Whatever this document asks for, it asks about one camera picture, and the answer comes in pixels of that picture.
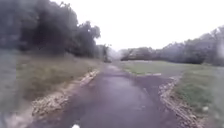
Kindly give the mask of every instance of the green grass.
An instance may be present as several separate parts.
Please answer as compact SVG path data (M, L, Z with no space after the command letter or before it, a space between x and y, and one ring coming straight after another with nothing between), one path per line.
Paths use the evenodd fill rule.
M16 64L16 83L23 89L24 98L35 100L58 86L70 82L92 71L97 61L74 57L40 58L35 56L18 56Z
M182 75L173 90L174 98L187 103L198 117L214 117L218 113L219 120L224 119L224 68L162 61L127 61L118 65L135 74ZM203 111L205 106L209 107L208 112Z
M91 59L40 57L0 51L0 113L41 98L98 68Z

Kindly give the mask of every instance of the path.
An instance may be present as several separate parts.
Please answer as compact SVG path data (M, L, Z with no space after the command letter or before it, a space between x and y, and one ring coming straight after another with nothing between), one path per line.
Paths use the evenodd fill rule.
M28 128L181 128L180 119L159 99L158 87L167 82L158 76L131 77L108 66L78 90L60 116Z

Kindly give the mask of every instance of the sky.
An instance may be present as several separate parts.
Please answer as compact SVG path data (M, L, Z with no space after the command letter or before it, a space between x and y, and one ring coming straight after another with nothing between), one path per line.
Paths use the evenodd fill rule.
M52 0L70 3L80 23L101 29L97 44L159 49L224 25L224 0Z

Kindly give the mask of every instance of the foliage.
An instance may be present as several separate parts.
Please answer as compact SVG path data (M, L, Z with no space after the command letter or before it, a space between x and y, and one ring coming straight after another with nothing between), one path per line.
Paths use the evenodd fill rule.
M70 4L49 0L1 0L0 47L21 51L93 57L100 29L78 24Z
M199 38L172 43L159 50L123 50L122 60L166 60L177 63L224 65L224 26Z

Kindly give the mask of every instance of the vegetation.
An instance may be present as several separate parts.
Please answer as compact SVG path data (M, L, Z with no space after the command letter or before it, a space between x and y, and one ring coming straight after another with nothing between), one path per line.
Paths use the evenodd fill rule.
M109 50L110 47L107 45L97 45L96 56L104 62L109 62Z
M187 103L198 117L211 114L210 117L219 123L223 119L223 67L162 61L126 61L119 65L135 74L162 73L167 76L182 74L173 90L173 98ZM203 110L204 107L208 107L209 111Z
M224 65L224 26L199 38L172 43L159 50L141 47L122 50L122 60L165 60L177 63Z
M1 0L0 48L38 54L72 53L94 57L98 26L78 23L70 4L49 0Z
M18 52L0 53L0 112L3 113L65 88L71 80L82 77L100 64L97 60L71 55L49 58Z

